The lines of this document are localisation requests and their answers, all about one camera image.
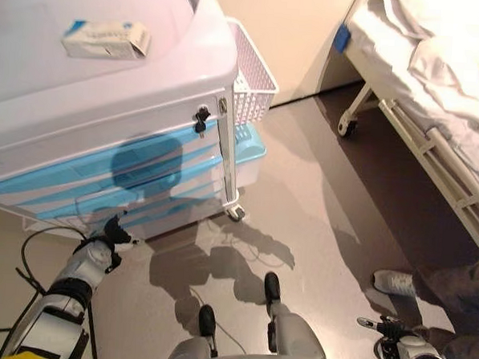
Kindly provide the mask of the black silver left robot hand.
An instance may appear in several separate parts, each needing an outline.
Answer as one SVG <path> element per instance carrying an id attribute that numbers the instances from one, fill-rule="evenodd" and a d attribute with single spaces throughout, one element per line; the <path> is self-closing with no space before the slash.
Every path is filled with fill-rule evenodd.
<path id="1" fill-rule="evenodd" d="M 142 243 L 141 239 L 133 237 L 120 225 L 119 214 L 114 214 L 104 223 L 103 232 L 117 253 L 131 250 Z"/>

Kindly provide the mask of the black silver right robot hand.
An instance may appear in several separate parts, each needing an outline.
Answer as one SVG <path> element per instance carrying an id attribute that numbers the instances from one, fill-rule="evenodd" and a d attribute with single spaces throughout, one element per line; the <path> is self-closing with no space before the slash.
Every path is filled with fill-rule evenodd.
<path id="1" fill-rule="evenodd" d="M 373 329 L 373 331 L 380 333 L 390 341 L 397 342 L 402 337 L 414 336 L 414 333 L 407 329 L 400 320 L 390 316 L 381 316 L 379 322 L 365 317 L 358 317 L 356 322 L 361 327 Z"/>

